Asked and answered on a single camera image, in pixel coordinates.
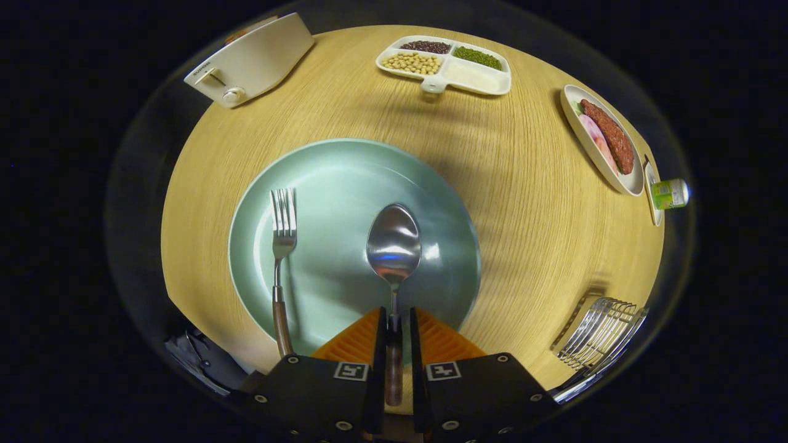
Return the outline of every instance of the fork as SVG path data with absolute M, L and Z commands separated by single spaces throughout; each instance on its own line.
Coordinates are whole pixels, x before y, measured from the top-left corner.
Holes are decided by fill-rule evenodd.
M 293 188 L 274 189 L 270 193 L 273 208 L 273 330 L 277 335 L 279 355 L 293 353 L 288 329 L 288 314 L 280 279 L 282 259 L 296 249 L 296 197 Z

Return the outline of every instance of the green can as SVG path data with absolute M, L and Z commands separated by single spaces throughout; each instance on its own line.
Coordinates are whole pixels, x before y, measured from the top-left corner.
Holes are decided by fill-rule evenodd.
M 687 183 L 684 180 L 675 178 L 652 184 L 651 197 L 656 209 L 684 207 L 690 201 L 690 189 L 687 188 Z

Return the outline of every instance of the wooden table surface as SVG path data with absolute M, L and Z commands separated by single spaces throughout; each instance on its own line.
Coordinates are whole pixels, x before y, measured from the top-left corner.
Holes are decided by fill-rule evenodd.
M 503 55 L 511 92 L 482 96 L 448 87 L 433 99 L 419 80 L 375 66 L 384 48 L 414 34 Z M 263 169 L 304 144 L 378 140 L 431 165 L 478 231 L 481 287 L 460 333 L 488 353 L 511 352 L 543 387 L 556 387 L 574 372 L 549 347 L 581 295 L 601 285 L 608 296 L 643 306 L 664 235 L 664 223 L 652 223 L 646 193 L 616 192 L 583 151 L 559 103 L 565 84 L 591 91 L 519 50 L 458 32 L 369 26 L 316 35 L 282 84 L 234 110 L 211 105 L 186 142 L 162 217 L 170 299 L 224 350 L 267 373 L 279 360 L 277 347 L 243 309 L 229 273 L 236 205 Z M 653 158 L 629 121 L 616 117 L 641 160 Z M 411 413 L 409 377 L 403 406 L 387 411 Z

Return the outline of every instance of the stainless steel spoon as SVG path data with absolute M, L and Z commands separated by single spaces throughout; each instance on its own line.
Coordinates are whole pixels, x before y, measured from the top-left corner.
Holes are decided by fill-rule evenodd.
M 386 344 L 386 404 L 402 403 L 402 320 L 397 300 L 400 285 L 422 260 L 422 242 L 416 221 L 400 204 L 381 210 L 366 241 L 366 258 L 375 273 L 392 287 L 392 310 L 388 316 Z

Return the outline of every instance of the fork tines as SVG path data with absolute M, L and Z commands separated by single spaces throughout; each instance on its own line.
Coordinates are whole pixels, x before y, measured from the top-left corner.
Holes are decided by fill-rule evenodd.
M 278 236 L 296 234 L 296 196 L 293 188 L 272 189 L 273 231 Z

